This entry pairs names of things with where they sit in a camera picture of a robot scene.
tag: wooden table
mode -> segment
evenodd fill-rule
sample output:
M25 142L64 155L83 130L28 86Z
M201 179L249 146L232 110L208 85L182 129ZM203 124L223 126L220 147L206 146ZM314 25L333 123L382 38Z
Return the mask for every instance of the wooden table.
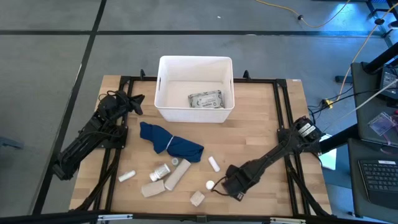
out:
M100 94L117 90L120 76L104 76ZM294 120L307 114L307 103L300 80L287 80ZM129 213L173 213L207 215L279 215L292 216L284 160L280 159L266 169L258 184L250 188L241 202L220 196L206 189L208 180L217 181L225 175L230 164L240 166L248 160L261 157L277 145L278 128L275 99L271 84L235 83L235 108L222 124L215 123L169 123L154 106L156 82L134 82L133 95L144 94L144 115L129 113L129 133L126 147L122 150L118 176L135 170L136 176L115 184L112 211ZM284 106L284 121L287 117ZM144 198L141 186L151 182L149 173L172 157L166 151L157 155L151 142L139 137L139 123L157 124L170 133L189 139L205 147L201 162L192 164L173 191ZM76 208L93 190L100 175L104 150L96 149L81 163L70 208ZM207 158L213 156L220 172L214 172ZM322 169L311 154L301 154L305 183L317 202L331 213ZM201 191L205 200L199 207L190 202L195 191ZM103 190L100 208L104 207L107 187ZM302 213L300 191L296 186L299 211Z

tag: white plastic bin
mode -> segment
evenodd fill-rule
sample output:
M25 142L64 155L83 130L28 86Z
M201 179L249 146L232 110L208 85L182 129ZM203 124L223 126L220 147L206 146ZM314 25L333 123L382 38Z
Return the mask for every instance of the white plastic bin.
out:
M221 90L225 108L190 108L188 95ZM235 106L229 57L163 56L157 74L155 106L166 121L222 123Z

